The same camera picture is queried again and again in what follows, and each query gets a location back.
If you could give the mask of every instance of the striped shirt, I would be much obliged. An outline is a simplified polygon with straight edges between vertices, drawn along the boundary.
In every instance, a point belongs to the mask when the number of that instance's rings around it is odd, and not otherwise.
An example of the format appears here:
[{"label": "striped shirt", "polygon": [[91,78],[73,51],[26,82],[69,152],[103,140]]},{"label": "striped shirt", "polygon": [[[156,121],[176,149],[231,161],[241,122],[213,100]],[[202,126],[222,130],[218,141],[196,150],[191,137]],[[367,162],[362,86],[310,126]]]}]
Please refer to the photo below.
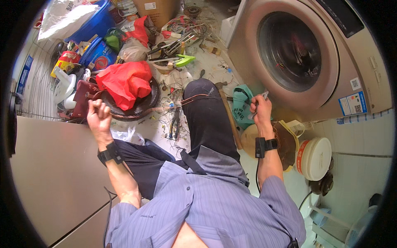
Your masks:
[{"label": "striped shirt", "polygon": [[302,245],[304,221],[280,178],[267,178],[257,198],[233,158],[201,146],[196,161],[207,175],[166,161],[149,203],[114,206],[106,244],[170,248],[186,221],[209,248],[287,247],[291,237]]}]

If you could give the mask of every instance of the wire rack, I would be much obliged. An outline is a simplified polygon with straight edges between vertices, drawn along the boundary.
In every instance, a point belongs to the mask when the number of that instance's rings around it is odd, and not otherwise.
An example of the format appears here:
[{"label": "wire rack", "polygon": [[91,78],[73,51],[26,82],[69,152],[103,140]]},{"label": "wire rack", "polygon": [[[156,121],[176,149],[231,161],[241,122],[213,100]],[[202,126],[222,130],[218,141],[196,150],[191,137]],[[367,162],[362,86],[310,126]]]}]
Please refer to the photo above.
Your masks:
[{"label": "wire rack", "polygon": [[61,40],[38,42],[38,35],[39,31],[33,29],[25,42],[25,46],[30,46],[28,55],[33,57],[33,63],[23,92],[25,102],[19,105],[17,114],[35,119],[58,121],[61,118],[58,116],[54,103],[55,79],[50,76],[54,65],[50,64],[50,60],[55,45]]}]

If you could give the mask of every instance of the hammer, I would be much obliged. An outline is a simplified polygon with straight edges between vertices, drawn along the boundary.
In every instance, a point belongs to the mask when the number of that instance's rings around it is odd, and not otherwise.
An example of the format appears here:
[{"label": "hammer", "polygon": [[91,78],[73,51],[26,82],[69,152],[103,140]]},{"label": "hammer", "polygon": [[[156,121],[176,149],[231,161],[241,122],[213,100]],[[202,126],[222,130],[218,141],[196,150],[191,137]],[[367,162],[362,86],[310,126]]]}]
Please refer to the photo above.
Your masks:
[{"label": "hammer", "polygon": [[227,85],[227,82],[218,82],[215,84],[215,87],[218,89],[219,94],[221,95],[222,102],[223,102],[226,112],[227,112],[227,116],[229,117],[231,131],[233,132],[233,136],[234,136],[234,140],[236,142],[237,149],[241,150],[243,148],[243,146],[241,145],[240,135],[239,135],[239,132],[236,127],[237,125],[234,121],[233,115],[231,114],[229,104],[227,103],[227,100],[226,100],[225,92],[223,91],[223,88],[222,88],[224,85]]}]

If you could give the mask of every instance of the cardboard box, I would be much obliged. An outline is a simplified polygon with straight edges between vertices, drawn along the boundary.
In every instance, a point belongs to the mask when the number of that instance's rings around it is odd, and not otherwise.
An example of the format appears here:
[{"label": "cardboard box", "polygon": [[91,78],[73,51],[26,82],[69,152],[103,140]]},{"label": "cardboard box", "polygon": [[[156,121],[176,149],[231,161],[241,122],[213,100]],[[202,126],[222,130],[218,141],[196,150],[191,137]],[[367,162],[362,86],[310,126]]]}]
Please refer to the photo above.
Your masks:
[{"label": "cardboard box", "polygon": [[179,0],[133,0],[139,15],[149,15],[157,29],[175,17]]}]

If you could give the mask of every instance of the person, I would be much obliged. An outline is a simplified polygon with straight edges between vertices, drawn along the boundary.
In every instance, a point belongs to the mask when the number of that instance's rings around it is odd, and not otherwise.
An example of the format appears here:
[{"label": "person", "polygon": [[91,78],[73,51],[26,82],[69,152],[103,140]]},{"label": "person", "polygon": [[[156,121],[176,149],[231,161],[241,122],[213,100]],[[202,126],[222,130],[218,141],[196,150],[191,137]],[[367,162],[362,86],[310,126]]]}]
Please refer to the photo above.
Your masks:
[{"label": "person", "polygon": [[[156,146],[114,140],[110,109],[89,101],[87,121],[99,151],[115,143],[124,161],[106,161],[120,198],[110,214],[106,247],[287,247],[306,238],[304,221],[283,184],[277,150],[259,161],[259,198],[250,194],[229,119],[215,85],[190,82],[182,106],[190,130],[191,152],[172,161]],[[260,137],[274,138],[272,104],[252,98],[251,112]],[[141,206],[141,198],[150,201]]]}]

